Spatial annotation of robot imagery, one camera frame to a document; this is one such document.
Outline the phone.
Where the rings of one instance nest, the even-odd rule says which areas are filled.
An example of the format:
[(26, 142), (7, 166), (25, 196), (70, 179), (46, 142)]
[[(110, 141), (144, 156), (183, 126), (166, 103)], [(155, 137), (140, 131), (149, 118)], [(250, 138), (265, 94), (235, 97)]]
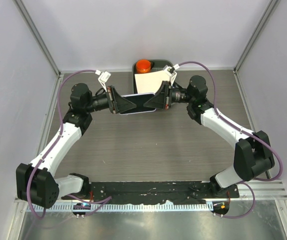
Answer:
[(133, 115), (133, 114), (140, 114), (140, 113), (155, 112), (157, 110), (156, 108), (144, 106), (144, 103), (147, 102), (148, 100), (150, 100), (154, 96), (155, 96), (155, 94), (152, 92), (122, 95), (123, 98), (136, 104), (136, 107), (133, 109), (129, 109), (127, 111), (121, 112), (119, 114), (120, 115)]

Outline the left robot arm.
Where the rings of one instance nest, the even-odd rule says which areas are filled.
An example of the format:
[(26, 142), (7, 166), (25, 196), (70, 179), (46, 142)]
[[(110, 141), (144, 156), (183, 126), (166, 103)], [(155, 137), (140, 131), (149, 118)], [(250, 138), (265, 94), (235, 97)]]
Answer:
[(113, 114), (137, 108), (137, 95), (120, 95), (113, 86), (106, 93), (93, 95), (85, 83), (71, 89), (69, 110), (60, 120), (60, 127), (45, 149), (29, 164), (16, 169), (17, 195), (34, 205), (51, 208), (57, 199), (74, 194), (83, 200), (89, 196), (88, 177), (72, 173), (55, 179), (56, 171), (71, 147), (84, 135), (93, 118), (91, 113), (109, 109)]

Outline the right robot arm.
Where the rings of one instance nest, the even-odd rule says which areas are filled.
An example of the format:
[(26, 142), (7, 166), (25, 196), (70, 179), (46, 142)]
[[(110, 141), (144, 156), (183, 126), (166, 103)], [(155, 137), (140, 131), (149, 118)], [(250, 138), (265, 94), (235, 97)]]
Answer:
[(173, 103), (186, 103), (189, 117), (222, 137), (234, 150), (231, 166), (210, 178), (212, 196), (222, 197), (229, 187), (255, 179), (275, 166), (270, 140), (263, 131), (252, 132), (220, 113), (207, 99), (206, 80), (199, 75), (190, 78), (187, 88), (176, 88), (163, 81), (145, 107), (168, 109)]

